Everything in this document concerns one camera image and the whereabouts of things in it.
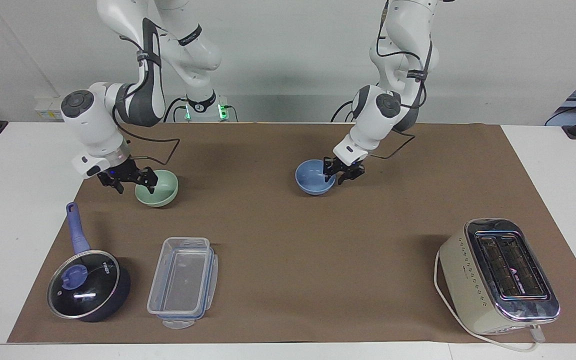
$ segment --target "bowl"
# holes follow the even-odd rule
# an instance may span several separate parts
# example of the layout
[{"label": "bowl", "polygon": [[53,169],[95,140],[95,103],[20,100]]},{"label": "bowl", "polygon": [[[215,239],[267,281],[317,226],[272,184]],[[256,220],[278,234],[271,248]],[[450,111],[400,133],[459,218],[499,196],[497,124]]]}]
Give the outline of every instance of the bowl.
[{"label": "bowl", "polygon": [[332,175],[326,181],[324,161],[320,159],[306,160],[297,166],[297,170],[294,172],[297,185],[304,193],[312,196],[325,194],[335,184],[336,178],[336,175]]},{"label": "bowl", "polygon": [[137,185],[134,188],[134,196],[144,205],[160,208],[168,205],[177,196],[179,181],[177,176],[168,170],[155,170],[155,175],[157,176],[155,191],[151,193],[148,187]]}]

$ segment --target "plastic container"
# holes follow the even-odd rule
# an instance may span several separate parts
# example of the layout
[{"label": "plastic container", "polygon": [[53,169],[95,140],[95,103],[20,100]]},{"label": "plastic container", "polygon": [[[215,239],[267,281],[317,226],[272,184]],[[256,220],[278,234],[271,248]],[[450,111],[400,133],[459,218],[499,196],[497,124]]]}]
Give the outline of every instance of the plastic container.
[{"label": "plastic container", "polygon": [[184,329],[210,309],[217,285],[217,255],[203,237],[164,241],[146,307],[170,329]]},{"label": "plastic container", "polygon": [[336,178],[336,175],[332,175],[326,181],[324,161],[320,159],[306,160],[297,166],[297,170],[294,172],[294,179],[297,181],[297,185],[304,193],[312,196],[325,194],[333,187]]},{"label": "plastic container", "polygon": [[134,188],[134,196],[137,200],[152,208],[160,208],[168,205],[175,199],[179,192],[179,180],[177,176],[168,170],[155,170],[157,185],[151,193],[148,187],[137,185]]}]

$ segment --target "green bowl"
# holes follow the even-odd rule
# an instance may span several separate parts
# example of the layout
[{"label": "green bowl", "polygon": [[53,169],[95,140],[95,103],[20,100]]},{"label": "green bowl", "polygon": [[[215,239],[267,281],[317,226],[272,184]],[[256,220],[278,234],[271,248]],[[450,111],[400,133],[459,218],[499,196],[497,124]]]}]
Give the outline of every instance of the green bowl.
[{"label": "green bowl", "polygon": [[168,170],[155,170],[155,175],[157,175],[155,192],[150,193],[146,186],[137,185],[134,188],[134,196],[142,204],[160,208],[168,205],[177,196],[179,182],[177,176]]}]

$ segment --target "white power cord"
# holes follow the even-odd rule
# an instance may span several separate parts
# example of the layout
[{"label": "white power cord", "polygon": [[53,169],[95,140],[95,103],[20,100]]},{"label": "white power cord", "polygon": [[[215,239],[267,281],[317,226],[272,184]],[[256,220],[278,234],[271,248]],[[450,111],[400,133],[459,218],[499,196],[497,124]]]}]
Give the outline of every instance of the white power cord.
[{"label": "white power cord", "polygon": [[535,349],[537,349],[537,346],[539,346],[539,343],[544,342],[546,340],[544,338],[544,333],[542,332],[542,328],[539,325],[533,326],[530,329],[530,334],[532,335],[532,338],[534,339],[535,342],[529,348],[517,348],[514,346],[510,346],[510,345],[504,344],[502,342],[497,342],[495,340],[491,340],[487,337],[484,337],[482,335],[478,335],[477,333],[470,331],[466,327],[466,325],[464,325],[464,323],[461,321],[461,319],[459,319],[459,316],[457,316],[457,313],[455,313],[455,310],[453,310],[453,308],[450,306],[450,303],[448,303],[448,300],[446,300],[444,293],[441,291],[441,289],[439,289],[439,285],[437,284],[437,268],[438,268],[438,266],[439,266],[439,251],[437,251],[437,255],[434,257],[434,288],[437,289],[439,296],[441,296],[441,300],[443,300],[443,303],[446,304],[446,308],[448,308],[448,310],[450,310],[450,313],[452,314],[454,319],[459,323],[459,325],[464,330],[466,330],[467,333],[469,333],[470,335],[473,335],[473,337],[475,337],[477,339],[483,340],[485,342],[489,342],[490,344],[496,345],[498,347],[502,347],[504,349],[508,349],[508,350],[512,350],[512,351],[519,351],[519,353],[530,353],[530,352],[534,351]]}]

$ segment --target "toaster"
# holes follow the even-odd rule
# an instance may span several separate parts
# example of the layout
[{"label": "toaster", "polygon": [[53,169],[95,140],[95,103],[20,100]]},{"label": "toaster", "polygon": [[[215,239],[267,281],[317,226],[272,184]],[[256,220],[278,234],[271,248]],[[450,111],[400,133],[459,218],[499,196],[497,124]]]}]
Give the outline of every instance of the toaster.
[{"label": "toaster", "polygon": [[478,335],[548,324],[560,304],[523,232],[508,219],[466,223],[439,249],[457,316]]}]

